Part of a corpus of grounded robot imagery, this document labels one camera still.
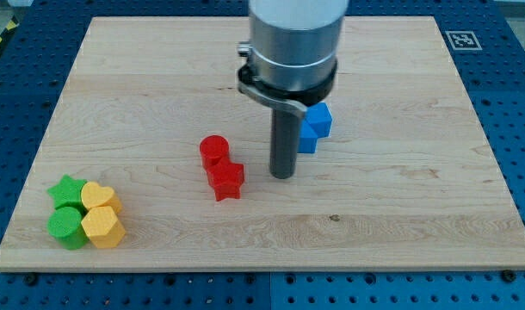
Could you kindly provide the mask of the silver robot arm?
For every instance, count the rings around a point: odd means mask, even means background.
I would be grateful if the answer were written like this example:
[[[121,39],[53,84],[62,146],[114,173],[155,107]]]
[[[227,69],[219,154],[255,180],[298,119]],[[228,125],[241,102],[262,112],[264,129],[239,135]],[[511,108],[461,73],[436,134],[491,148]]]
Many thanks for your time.
[[[302,119],[329,93],[348,0],[250,0],[250,38],[238,90],[277,112]]]

